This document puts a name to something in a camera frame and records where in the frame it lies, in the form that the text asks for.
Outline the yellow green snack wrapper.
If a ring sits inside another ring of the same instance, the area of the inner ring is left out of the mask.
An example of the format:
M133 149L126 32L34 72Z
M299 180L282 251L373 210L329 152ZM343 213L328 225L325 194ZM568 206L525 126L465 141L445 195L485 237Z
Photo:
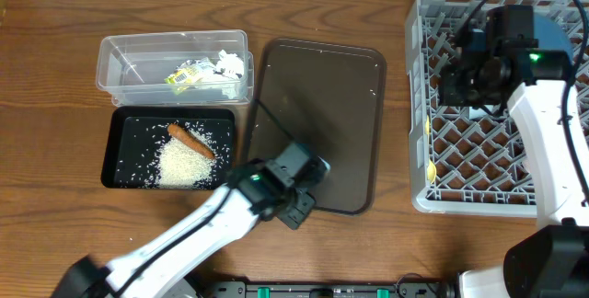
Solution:
M176 85L175 94L188 89L192 84L202 82L206 77L214 75L215 65L208 59L190 59L180 64L176 70L165 78L165 83Z

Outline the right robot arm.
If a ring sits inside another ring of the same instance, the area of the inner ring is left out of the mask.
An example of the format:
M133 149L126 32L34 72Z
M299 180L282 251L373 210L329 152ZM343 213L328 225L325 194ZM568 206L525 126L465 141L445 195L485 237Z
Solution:
M584 297L588 293L588 145L575 84L584 46L532 6L478 4L456 31L439 101L508 114L525 148L537 230L500 266L469 270L455 297Z

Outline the blue plate bowl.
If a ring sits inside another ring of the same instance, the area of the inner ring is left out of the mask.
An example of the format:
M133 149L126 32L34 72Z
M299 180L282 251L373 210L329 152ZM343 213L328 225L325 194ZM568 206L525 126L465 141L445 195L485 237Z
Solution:
M534 37L540 50L563 51L572 59L572 44L567 34L550 18L534 14Z

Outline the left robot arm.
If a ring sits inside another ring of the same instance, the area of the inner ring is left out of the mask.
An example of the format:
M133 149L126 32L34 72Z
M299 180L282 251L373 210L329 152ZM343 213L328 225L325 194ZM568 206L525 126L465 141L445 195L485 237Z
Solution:
M133 252L98 267L79 259L51 297L163 297L222 247L274 218L297 229L315 207L310 189L329 164L294 138L276 157L233 169L196 211Z

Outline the orange carrot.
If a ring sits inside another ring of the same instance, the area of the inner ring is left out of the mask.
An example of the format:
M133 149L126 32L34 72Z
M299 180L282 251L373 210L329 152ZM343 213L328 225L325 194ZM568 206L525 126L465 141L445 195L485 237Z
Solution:
M185 144L187 147L189 147L194 152L196 152L196 153L198 153L198 154L200 154L210 160L215 159L214 152L206 144L204 144L203 142L198 140L191 133L185 131L178 124L174 124L174 123L170 124L167 127L167 132L169 133L169 135L171 137L179 140L181 143Z

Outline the dark brown serving tray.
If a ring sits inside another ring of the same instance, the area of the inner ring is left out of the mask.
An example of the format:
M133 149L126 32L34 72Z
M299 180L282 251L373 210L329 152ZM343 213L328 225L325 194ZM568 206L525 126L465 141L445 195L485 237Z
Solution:
M239 160L270 158L290 141L330 171L310 190L317 209L367 211L375 194L387 62L373 49L279 38L264 48Z

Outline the yellow plastic spoon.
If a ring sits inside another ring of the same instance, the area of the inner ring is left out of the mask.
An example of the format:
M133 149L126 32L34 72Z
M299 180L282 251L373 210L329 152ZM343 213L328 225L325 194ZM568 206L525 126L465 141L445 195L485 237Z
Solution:
M432 128L431 128L431 120L430 120L429 116L426 117L426 121L424 124L424 131L428 136L431 135ZM429 164L427 166L427 178L431 184L433 184L435 182L436 175L437 175L436 165L432 160L429 160Z

